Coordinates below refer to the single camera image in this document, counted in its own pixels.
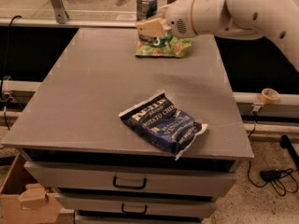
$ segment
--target drawer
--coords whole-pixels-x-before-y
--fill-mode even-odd
[[[174,221],[176,224],[198,224],[201,223],[202,219],[200,218],[180,218],[178,217],[164,217],[160,218],[140,218],[140,217],[126,217],[122,215],[116,215],[116,214],[103,214],[103,213],[92,213],[89,216],[89,213],[87,215],[81,215],[81,212],[76,212],[75,216],[75,223],[76,224],[169,224],[170,222]]]
[[[210,217],[215,203],[189,200],[88,195],[58,192],[56,198],[65,209],[113,214],[167,217]]]
[[[30,161],[25,168],[41,185],[53,188],[219,197],[236,181],[234,173],[208,171]]]

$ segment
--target silver can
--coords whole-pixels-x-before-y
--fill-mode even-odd
[[[146,20],[157,13],[158,0],[136,0],[137,3],[137,20]],[[139,35],[142,44],[151,46],[156,41],[156,37],[148,35]]]

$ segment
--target drawer handle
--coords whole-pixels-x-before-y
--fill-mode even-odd
[[[124,210],[124,203],[121,205],[121,211],[125,214],[146,214],[148,211],[148,206],[144,206],[144,210],[142,212],[128,212]]]
[[[141,190],[141,189],[143,189],[144,187],[147,186],[147,181],[148,181],[147,178],[144,178],[142,185],[135,187],[135,186],[119,185],[119,184],[116,183],[117,179],[118,178],[116,176],[114,176],[114,178],[113,178],[113,186],[114,186],[114,188],[117,188],[117,189],[135,189],[135,190]]]

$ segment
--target floor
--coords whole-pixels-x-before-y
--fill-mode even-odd
[[[135,4],[131,1],[124,7],[115,7],[113,0],[63,0],[64,7],[71,19],[100,19],[117,20],[127,15],[134,14]],[[53,10],[50,0],[0,0],[0,18],[9,18],[16,14],[31,19],[52,19]],[[3,113],[0,113],[0,138],[3,138],[8,130],[2,121]],[[8,122],[12,125],[18,113],[8,113]],[[245,128],[252,130],[252,123],[245,123]],[[255,183],[262,184],[260,171],[270,169],[296,169],[290,154],[280,147],[280,136],[287,134],[292,142],[299,146],[299,124],[270,124],[258,123],[255,133],[251,136],[251,145],[255,154],[252,161],[250,177]],[[16,154],[11,148],[0,149],[0,157]],[[0,183],[7,174],[7,166],[0,167]],[[249,162],[243,161],[237,170],[238,181],[224,198],[217,200],[218,209],[205,224],[297,224],[299,223],[299,192],[287,193],[279,196],[273,187],[268,184],[259,189],[254,187],[248,179]],[[299,182],[299,173],[293,174]],[[287,189],[294,189],[295,184],[290,178],[285,178],[283,183]],[[0,224],[5,224],[3,216],[0,216]],[[56,224],[71,224],[73,216],[70,213],[59,215]]]

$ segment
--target table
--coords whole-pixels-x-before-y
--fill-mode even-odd
[[[200,222],[253,158],[214,36],[181,59],[137,58],[136,41],[135,29],[79,29],[3,145],[79,210],[77,223]],[[208,123],[178,161],[118,117],[159,91]]]

